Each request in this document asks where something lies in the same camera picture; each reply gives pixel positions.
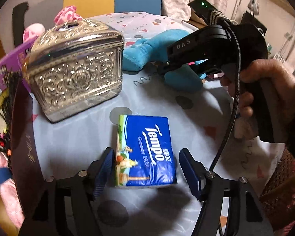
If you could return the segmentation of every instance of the pink plush toy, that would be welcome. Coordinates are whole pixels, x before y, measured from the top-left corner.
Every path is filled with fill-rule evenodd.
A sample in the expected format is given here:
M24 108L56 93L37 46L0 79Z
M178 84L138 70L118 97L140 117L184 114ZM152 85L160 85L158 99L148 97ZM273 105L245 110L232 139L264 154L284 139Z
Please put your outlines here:
M24 215L15 182L8 168L8 161L2 152L0 152L0 195L10 220L17 228L20 228Z
M23 43L29 39L37 38L45 32L45 27L40 23L35 23L28 26L23 33Z
M54 23L56 25L63 24L64 22L72 21L72 20L82 20L83 18L76 14L76 7L71 5L63 8L55 17Z

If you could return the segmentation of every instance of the blue plush toy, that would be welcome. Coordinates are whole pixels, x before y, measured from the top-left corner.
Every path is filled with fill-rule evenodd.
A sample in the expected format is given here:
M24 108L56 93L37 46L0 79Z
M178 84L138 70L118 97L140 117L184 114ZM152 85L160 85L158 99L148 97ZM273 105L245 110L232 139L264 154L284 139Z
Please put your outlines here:
M168 61L166 48L187 36L189 33L181 29L166 30L151 39L141 38L123 52L122 69L125 71L140 71L148 62ZM187 64L165 74L165 82L176 90L196 92L202 88L202 79Z

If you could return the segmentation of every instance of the patterned tablecloth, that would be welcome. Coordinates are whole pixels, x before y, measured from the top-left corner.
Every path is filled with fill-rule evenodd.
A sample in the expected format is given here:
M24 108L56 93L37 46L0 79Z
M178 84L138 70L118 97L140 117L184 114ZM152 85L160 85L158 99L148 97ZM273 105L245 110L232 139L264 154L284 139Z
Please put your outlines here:
M122 31L126 46L167 29L196 30L188 23L145 12L94 18ZM118 127L113 118L122 110L120 107L129 108L132 114L168 117L175 157L182 148L188 148L194 159L206 167L218 150L230 118L230 97L219 81L206 82L195 94L179 92L164 84L152 64L136 74L123 72L122 91L117 97L59 123L48 122L33 99L39 162L43 175L56 179L87 169L106 147L115 148ZM231 137L215 172L230 179L245 176L260 194L283 148L282 144L263 143L258 138L239 141ZM103 235L191 235L201 205L191 195L179 164L177 181L175 186L160 189L120 189L109 183L93 203ZM68 224L74 232L69 203L67 200ZM222 225L227 207L225 202Z

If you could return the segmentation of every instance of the chair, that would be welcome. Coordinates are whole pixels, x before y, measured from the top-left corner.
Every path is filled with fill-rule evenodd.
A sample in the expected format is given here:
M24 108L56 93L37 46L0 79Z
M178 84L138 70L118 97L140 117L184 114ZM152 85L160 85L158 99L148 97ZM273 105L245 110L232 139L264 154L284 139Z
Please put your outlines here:
M83 18L114 12L144 11L150 14L161 14L161 0L43 0L37 5L29 6L28 11L20 11L18 18L24 18L24 27L33 23L42 23L46 29L54 26L54 17L69 5L77 7L76 13Z

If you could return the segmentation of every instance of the tissue pack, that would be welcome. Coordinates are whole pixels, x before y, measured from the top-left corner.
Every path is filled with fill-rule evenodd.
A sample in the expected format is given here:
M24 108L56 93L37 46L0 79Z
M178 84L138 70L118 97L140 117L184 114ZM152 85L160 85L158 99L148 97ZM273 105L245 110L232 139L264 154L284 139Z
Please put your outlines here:
M120 115L116 185L162 187L176 183L174 155L166 117Z

